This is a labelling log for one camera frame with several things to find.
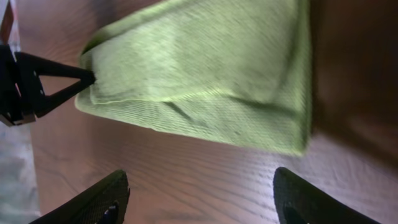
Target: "wooden surface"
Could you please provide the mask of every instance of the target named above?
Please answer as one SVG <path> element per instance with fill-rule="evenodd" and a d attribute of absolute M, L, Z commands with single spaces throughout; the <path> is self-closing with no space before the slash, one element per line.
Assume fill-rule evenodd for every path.
<path fill-rule="evenodd" d="M 69 65 L 100 27 L 149 0 L 19 0 L 22 49 Z M 278 223 L 275 169 L 286 166 L 383 223 L 398 220 L 398 3 L 325 0 L 312 8 L 314 132 L 303 158 L 157 133 L 77 111 L 32 125 L 47 213 L 115 169 L 132 187 L 126 223 Z M 46 79 L 46 88 L 65 80 Z"/>

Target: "towel fold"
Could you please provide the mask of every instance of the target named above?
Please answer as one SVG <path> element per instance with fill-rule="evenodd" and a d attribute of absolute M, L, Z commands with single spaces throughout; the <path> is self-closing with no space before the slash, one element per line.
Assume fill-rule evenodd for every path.
<path fill-rule="evenodd" d="M 168 0 L 102 28 L 80 58 L 86 113 L 301 154 L 310 131 L 308 0 Z"/>

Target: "brown table surface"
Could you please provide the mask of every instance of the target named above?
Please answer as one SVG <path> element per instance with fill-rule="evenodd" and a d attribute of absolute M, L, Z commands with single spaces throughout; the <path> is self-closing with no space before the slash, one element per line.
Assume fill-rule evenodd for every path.
<path fill-rule="evenodd" d="M 24 52 L 69 65 L 93 32 L 155 0 L 18 0 Z M 314 131 L 303 158 L 157 133 L 84 114 L 73 100 L 31 126 L 42 213 L 124 169 L 126 223 L 278 223 L 286 166 L 383 223 L 398 220 L 398 2 L 312 7 Z M 69 80 L 45 79 L 46 91 Z"/>

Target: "green cloth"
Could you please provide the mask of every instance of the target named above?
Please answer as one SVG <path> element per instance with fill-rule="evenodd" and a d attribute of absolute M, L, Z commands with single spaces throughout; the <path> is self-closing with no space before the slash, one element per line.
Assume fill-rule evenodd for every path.
<path fill-rule="evenodd" d="M 102 28 L 86 113 L 301 154 L 310 133 L 309 0 L 168 0 Z"/>

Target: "towel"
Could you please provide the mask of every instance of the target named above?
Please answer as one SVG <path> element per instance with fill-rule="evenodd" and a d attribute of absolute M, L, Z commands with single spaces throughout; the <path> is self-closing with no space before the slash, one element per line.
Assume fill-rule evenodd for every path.
<path fill-rule="evenodd" d="M 300 155 L 310 132 L 309 0 L 168 0 L 99 30 L 76 107 L 156 131 Z"/>

